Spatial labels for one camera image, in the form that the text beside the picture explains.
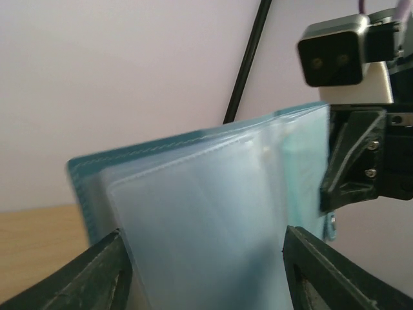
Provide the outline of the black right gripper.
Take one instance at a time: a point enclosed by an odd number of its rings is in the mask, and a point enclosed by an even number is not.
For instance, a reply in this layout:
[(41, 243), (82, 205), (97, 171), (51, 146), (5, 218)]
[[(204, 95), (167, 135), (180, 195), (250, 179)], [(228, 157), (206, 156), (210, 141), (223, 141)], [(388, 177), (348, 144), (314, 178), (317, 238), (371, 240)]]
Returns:
[(412, 199), (412, 105), (331, 105), (320, 211)]

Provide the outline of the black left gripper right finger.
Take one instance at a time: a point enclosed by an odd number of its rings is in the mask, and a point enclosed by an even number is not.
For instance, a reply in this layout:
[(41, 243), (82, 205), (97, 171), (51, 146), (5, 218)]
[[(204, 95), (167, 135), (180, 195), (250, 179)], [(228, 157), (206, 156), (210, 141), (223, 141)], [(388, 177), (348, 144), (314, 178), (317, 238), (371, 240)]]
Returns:
[(412, 309), (411, 297), (302, 227), (287, 227), (283, 260), (294, 309)]

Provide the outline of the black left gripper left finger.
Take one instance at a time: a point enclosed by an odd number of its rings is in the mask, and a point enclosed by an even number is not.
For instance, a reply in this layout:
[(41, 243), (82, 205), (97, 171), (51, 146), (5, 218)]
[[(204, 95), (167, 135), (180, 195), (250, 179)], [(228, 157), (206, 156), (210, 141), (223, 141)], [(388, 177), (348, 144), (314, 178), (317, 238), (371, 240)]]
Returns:
[(132, 266), (114, 230), (1, 309), (126, 309)]

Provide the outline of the blue card holder wallet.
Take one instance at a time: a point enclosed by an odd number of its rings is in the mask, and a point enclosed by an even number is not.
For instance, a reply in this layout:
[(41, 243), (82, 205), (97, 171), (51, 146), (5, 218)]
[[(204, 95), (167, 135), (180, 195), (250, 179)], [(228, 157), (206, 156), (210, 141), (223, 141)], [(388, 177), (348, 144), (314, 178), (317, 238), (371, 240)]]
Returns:
[(324, 236), (329, 118), (307, 103), (71, 159), (90, 241), (126, 245), (128, 308), (291, 309), (283, 240)]

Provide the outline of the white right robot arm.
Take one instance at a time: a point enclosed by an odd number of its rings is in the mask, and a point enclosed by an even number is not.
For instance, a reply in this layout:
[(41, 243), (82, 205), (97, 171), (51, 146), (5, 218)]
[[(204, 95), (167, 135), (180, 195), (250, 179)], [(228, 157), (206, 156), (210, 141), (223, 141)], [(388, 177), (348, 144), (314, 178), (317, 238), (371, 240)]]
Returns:
[(330, 156), (320, 209), (379, 196), (412, 199), (412, 21), (403, 55), (386, 64), (395, 102), (355, 99), (330, 108)]

